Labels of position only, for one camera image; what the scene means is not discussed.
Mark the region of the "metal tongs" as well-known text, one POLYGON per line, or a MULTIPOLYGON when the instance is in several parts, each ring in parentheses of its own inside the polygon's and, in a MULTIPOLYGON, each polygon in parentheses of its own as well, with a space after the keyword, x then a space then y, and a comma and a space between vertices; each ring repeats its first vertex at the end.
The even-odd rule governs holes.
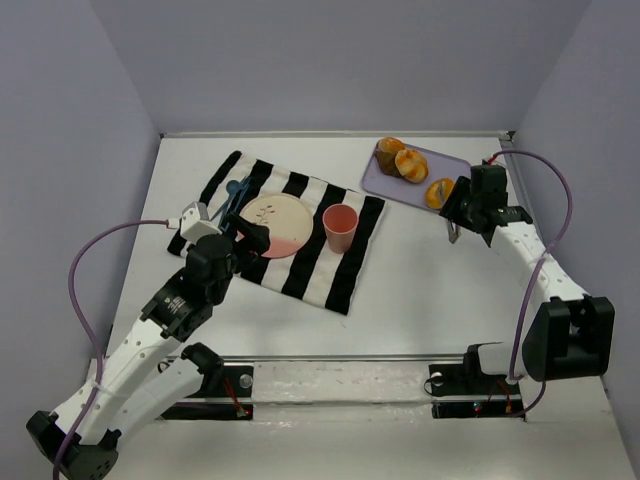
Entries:
MULTIPOLYGON (((448 190, 448 183, 444 179, 439 180, 436 187, 436 196, 440 203, 439 212, 442 212, 444 205, 448 200, 449 194, 450 192, 448 190)), ((447 229, 448 241, 451 244, 455 244, 461 236, 460 227, 448 217, 445 217, 445 225, 447 229)))

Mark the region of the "orange bagel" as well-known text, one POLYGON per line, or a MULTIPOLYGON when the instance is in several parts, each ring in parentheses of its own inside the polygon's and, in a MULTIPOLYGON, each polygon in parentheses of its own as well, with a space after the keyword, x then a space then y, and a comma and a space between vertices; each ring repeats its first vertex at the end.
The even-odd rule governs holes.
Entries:
POLYGON ((428 208, 440 210, 450 196, 455 182, 450 178, 441 178, 433 182, 426 191, 425 202, 428 208))

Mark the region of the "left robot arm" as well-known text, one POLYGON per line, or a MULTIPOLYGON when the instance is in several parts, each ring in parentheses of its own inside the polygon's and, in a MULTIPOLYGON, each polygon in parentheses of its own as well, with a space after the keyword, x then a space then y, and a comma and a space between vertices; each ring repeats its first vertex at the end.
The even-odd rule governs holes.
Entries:
POLYGON ((118 458, 118 443, 173 402, 219 376, 222 359, 189 337, 213 314, 234 275, 270 247, 269 230, 229 213, 219 230, 194 210, 161 226, 191 242, 185 264, 142 308, 109 357, 93 347, 96 370, 50 412, 37 411, 26 428, 51 462, 55 479, 102 479, 118 458))

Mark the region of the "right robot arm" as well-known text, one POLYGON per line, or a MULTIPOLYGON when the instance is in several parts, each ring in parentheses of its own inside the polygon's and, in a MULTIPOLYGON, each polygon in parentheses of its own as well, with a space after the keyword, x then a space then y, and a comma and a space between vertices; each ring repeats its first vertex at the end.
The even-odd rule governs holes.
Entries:
POLYGON ((472 167, 468 176, 457 179, 440 215, 453 232, 466 229, 480 235, 525 290, 513 343, 469 347, 482 373, 543 382, 607 371, 613 304, 572 280, 548 252, 528 212, 509 205, 503 167, 472 167))

